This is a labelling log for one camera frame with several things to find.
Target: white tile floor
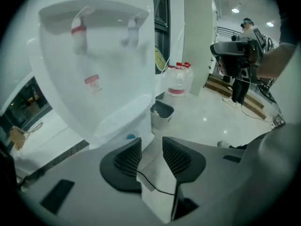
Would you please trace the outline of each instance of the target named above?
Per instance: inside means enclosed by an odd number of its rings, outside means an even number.
[[[226,140],[233,146],[244,145],[257,136],[271,130],[267,122],[246,116],[241,107],[231,107],[222,101],[222,95],[203,88],[198,97],[165,97],[164,102],[173,103],[174,114],[164,130],[153,129],[156,138],[143,151],[139,170],[149,181],[162,191],[174,193],[175,178],[163,159],[162,136],[177,137],[201,144],[216,146]],[[246,114],[258,118],[256,114],[243,107]],[[173,196],[150,191],[143,186],[142,198],[150,209],[164,222],[171,217]]]

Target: window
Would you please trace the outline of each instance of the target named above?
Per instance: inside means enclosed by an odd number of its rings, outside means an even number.
[[[155,45],[165,61],[170,53],[169,0],[154,1]]]
[[[0,140],[8,146],[10,144],[9,131],[12,126],[28,130],[50,110],[52,107],[44,97],[35,78],[32,78],[0,116]]]

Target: trash bin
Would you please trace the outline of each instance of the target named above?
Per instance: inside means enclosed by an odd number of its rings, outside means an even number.
[[[159,100],[150,108],[151,125],[156,129],[164,129],[170,121],[174,108]]]

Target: ceiling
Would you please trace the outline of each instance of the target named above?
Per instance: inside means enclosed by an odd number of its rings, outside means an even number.
[[[248,17],[259,26],[262,33],[268,36],[279,38],[280,36],[280,16],[277,3],[274,0],[214,0],[220,18],[233,18],[233,20],[243,21]],[[239,13],[235,14],[231,10],[237,8]],[[272,22],[275,26],[268,27],[267,22]]]

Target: white shoe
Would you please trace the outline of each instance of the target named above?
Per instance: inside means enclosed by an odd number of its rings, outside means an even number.
[[[233,100],[232,100],[232,98],[223,98],[222,99],[224,102],[226,102],[227,104],[229,104],[230,106],[232,106],[232,107],[236,107],[236,105],[237,105],[237,103],[234,103],[233,102]]]
[[[229,146],[231,146],[231,144],[229,144],[228,142],[226,141],[219,141],[217,143],[217,146],[218,147],[221,147],[221,148],[229,148]]]

